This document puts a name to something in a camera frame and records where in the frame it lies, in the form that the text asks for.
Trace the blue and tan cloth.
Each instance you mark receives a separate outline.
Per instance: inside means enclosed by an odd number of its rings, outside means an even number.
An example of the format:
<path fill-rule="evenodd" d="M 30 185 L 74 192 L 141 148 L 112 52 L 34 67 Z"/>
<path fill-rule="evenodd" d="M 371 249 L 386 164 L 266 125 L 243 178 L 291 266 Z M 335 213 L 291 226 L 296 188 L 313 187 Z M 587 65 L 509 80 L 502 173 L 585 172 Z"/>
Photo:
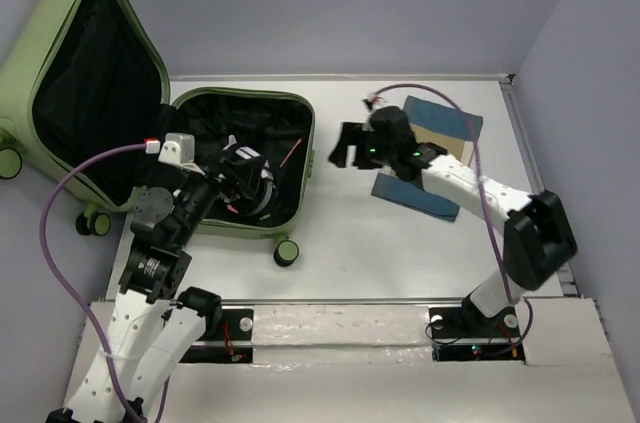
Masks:
<path fill-rule="evenodd" d="M 403 109 L 419 143 L 435 143 L 463 164 L 472 163 L 473 138 L 481 134 L 482 116 L 466 113 L 463 117 L 452 107 L 414 96 L 406 98 Z M 454 202 L 401 181 L 391 170 L 377 174 L 371 195 L 447 222 L 455 222 L 459 214 Z"/>

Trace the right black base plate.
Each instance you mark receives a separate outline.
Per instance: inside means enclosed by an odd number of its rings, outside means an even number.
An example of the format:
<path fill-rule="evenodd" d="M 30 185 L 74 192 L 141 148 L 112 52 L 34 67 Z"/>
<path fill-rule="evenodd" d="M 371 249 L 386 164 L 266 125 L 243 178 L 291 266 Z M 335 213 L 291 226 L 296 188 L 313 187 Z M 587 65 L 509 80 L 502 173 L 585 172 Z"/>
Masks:
<path fill-rule="evenodd" d="M 521 328 L 513 307 L 504 309 L 493 319 L 482 320 L 478 326 L 464 323 L 460 314 L 458 306 L 429 309 L 425 335 L 432 344 L 435 362 L 526 360 Z"/>

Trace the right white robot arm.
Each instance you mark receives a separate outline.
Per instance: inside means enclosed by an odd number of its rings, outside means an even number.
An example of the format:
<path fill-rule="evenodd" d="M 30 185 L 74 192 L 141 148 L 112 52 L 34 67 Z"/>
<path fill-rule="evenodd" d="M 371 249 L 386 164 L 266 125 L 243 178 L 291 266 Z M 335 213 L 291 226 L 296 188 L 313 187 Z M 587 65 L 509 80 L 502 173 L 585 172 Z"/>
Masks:
<path fill-rule="evenodd" d="M 329 161 L 338 168 L 388 167 L 398 179 L 483 219 L 492 235 L 501 236 L 497 270 L 444 318 L 444 326 L 486 333 L 505 308 L 538 290 L 577 253 L 557 194 L 527 193 L 478 175 L 444 147 L 417 141 L 406 113 L 396 106 L 374 111 L 364 123 L 343 123 Z"/>

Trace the black and white headset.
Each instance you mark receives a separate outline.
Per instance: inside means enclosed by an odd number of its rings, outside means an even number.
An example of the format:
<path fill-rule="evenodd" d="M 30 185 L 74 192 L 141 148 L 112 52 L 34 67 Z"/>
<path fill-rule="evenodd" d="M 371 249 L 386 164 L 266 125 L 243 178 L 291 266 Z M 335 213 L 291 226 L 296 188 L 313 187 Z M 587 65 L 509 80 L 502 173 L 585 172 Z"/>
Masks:
<path fill-rule="evenodd" d="M 219 163 L 217 179 L 221 183 L 224 208 L 243 218 L 263 213 L 277 195 L 269 160 L 229 134 L 220 151 Z"/>

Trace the green hard-shell suitcase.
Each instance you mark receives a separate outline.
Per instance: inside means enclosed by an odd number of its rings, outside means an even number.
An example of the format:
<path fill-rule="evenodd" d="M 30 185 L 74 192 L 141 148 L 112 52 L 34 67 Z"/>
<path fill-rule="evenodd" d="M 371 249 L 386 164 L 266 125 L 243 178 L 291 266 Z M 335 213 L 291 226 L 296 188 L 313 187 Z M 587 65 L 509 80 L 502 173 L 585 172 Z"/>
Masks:
<path fill-rule="evenodd" d="M 129 210 L 144 187 L 175 190 L 185 178 L 140 153 L 114 155 L 114 148 L 187 133 L 202 160 L 233 134 L 269 160 L 277 195 L 252 218 L 232 215 L 220 200 L 200 231 L 270 238 L 274 261 L 290 266 L 300 254 L 291 234 L 311 175 L 314 129 L 312 105 L 294 93 L 199 87 L 172 97 L 166 66 L 129 0 L 39 0 L 1 69 L 3 179 L 25 163 L 60 179 L 101 156 L 68 186 L 84 204 L 76 221 L 82 235 L 106 234 L 111 214 Z"/>

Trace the red chopstick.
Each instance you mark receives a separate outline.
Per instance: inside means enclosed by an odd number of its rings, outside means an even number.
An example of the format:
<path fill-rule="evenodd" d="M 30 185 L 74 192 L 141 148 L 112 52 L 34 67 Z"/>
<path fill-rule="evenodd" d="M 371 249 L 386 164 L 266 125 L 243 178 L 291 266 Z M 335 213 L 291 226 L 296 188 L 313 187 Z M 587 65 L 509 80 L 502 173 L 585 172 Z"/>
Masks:
<path fill-rule="evenodd" d="M 287 162 L 292 157 L 292 155 L 294 154 L 294 152 L 300 146 L 301 143 L 302 143 L 302 139 L 301 138 L 297 139 L 297 141 L 292 145 L 292 147 L 287 152 L 286 156 L 282 159 L 279 165 L 279 168 L 284 168 L 284 166 L 287 164 Z"/>

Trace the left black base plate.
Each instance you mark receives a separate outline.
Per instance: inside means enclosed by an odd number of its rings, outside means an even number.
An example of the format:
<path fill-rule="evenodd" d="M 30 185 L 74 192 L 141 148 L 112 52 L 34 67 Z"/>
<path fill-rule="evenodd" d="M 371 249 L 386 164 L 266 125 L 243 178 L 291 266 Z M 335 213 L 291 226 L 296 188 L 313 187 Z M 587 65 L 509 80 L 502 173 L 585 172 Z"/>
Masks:
<path fill-rule="evenodd" d="M 254 310 L 224 307 L 215 329 L 207 329 L 181 359 L 183 364 L 249 364 L 253 362 Z"/>

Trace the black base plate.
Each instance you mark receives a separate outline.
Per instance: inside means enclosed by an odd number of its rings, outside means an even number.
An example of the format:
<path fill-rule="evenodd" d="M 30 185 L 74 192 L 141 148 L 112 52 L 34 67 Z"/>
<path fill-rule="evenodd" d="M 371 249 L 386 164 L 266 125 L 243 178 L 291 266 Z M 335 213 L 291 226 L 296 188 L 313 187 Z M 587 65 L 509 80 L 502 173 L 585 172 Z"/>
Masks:
<path fill-rule="evenodd" d="M 493 319 L 482 320 L 478 326 L 464 323 L 460 314 L 458 306 L 429 309 L 425 335 L 432 344 L 435 362 L 526 360 L 521 328 L 513 307 L 504 309 Z"/>
<path fill-rule="evenodd" d="M 207 329 L 181 359 L 183 364 L 249 364 L 253 362 L 254 310 L 224 307 L 215 329 Z"/>

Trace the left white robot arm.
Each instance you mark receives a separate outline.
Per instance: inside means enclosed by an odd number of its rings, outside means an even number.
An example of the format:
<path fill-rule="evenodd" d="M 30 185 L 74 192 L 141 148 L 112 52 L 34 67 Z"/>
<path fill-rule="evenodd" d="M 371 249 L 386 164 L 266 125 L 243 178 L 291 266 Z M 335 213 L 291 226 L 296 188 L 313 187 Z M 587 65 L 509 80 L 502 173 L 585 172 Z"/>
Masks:
<path fill-rule="evenodd" d="M 220 329 L 218 295 L 178 289 L 191 263 L 185 248 L 216 201 L 256 194 L 264 160 L 224 152 L 195 162 L 166 149 L 159 160 L 187 178 L 175 191 L 153 187 L 136 202 L 134 238 L 108 325 L 52 270 L 90 320 L 99 347 L 76 392 L 48 414 L 50 422 L 147 421 L 153 405 L 165 403 L 170 375 L 191 345 Z"/>

